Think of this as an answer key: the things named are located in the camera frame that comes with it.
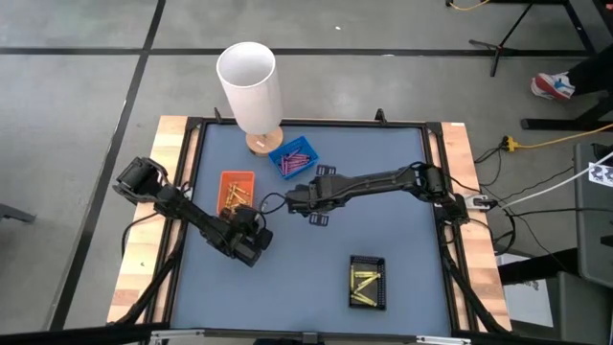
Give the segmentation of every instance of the orange tray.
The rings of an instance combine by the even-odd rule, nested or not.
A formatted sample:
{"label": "orange tray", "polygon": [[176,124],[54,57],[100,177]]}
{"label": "orange tray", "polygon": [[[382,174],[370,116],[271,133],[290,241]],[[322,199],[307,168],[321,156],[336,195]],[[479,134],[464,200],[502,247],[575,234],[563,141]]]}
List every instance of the orange tray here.
{"label": "orange tray", "polygon": [[[254,172],[221,172],[219,179],[219,194],[217,196],[217,214],[221,213],[221,209],[226,207],[226,199],[230,194],[230,187],[236,183],[237,187],[247,192],[237,191],[237,194],[242,197],[248,206],[253,207],[253,194],[256,185],[256,174]],[[232,204],[239,202],[236,197],[233,197]]]}

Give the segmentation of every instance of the person's foot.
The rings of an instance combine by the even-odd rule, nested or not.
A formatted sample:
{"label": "person's foot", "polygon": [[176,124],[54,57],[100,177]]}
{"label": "person's foot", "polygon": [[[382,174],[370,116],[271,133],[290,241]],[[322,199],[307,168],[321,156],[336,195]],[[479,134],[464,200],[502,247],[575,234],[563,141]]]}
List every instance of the person's foot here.
{"label": "person's foot", "polygon": [[562,101],[569,100],[575,92],[575,86],[569,82],[566,73],[556,75],[539,73],[536,78],[533,78],[531,89],[538,97]]}

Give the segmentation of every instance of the black pants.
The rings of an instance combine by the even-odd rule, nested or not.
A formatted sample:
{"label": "black pants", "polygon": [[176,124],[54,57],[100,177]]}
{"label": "black pants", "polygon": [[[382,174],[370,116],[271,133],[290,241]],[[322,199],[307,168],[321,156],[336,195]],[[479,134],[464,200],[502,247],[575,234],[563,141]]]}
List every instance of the black pants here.
{"label": "black pants", "polygon": [[613,45],[568,71],[573,96],[613,89]]}

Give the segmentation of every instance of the gray floor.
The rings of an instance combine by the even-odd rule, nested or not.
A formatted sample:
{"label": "gray floor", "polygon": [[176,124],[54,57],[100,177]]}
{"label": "gray floor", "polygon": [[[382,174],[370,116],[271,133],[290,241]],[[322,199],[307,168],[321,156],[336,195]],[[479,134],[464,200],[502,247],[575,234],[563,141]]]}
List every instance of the gray floor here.
{"label": "gray floor", "polygon": [[[0,0],[0,46],[141,47],[154,0]],[[590,1],[573,1],[599,48],[611,37]],[[220,47],[253,39],[274,47],[471,49],[469,38],[497,42],[522,11],[486,5],[472,12],[443,0],[168,1],[155,47]],[[509,44],[524,49],[579,49],[562,8],[536,6]],[[136,57],[0,56],[0,202],[38,214],[36,223],[0,222],[0,333],[39,330],[79,229],[102,158],[125,99]],[[150,57],[114,176],[147,155],[160,115],[228,114],[216,78],[216,57]],[[279,57],[285,116],[371,119],[382,107],[391,120],[465,122],[473,153],[502,135],[522,144],[566,133],[521,130],[524,117],[572,118],[596,96],[570,103],[535,98],[530,78],[577,63],[569,58],[513,58],[488,76],[487,58]],[[610,143],[610,134],[581,142]],[[503,154],[491,188],[505,196],[572,164],[572,145]],[[496,160],[478,167],[492,179]],[[516,211],[572,206],[573,188],[526,202]],[[120,237],[133,207],[113,192],[102,207],[68,327],[103,324],[120,266]],[[504,218],[492,212],[496,234]],[[574,216],[532,216],[550,250],[576,243]],[[516,248],[543,251],[523,224]]]}

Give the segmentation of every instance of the blue table surface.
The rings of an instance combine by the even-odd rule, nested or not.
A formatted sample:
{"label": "blue table surface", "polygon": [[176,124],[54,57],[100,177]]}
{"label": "blue table surface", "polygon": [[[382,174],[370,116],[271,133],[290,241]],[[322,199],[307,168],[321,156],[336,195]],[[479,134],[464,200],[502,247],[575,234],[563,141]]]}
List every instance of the blue table surface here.
{"label": "blue table surface", "polygon": [[[360,175],[424,161],[415,128],[284,126],[305,135],[319,164]],[[252,155],[237,126],[207,126],[193,202],[216,212],[222,171],[256,174],[256,205],[270,192],[307,184],[315,168],[284,181]],[[270,197],[268,209],[279,198]],[[171,325],[174,328],[449,336],[449,316],[432,206],[404,192],[368,195],[308,224],[286,208],[266,216],[274,232],[254,267],[214,250],[188,227]],[[350,255],[385,258],[387,310],[349,308]]]}

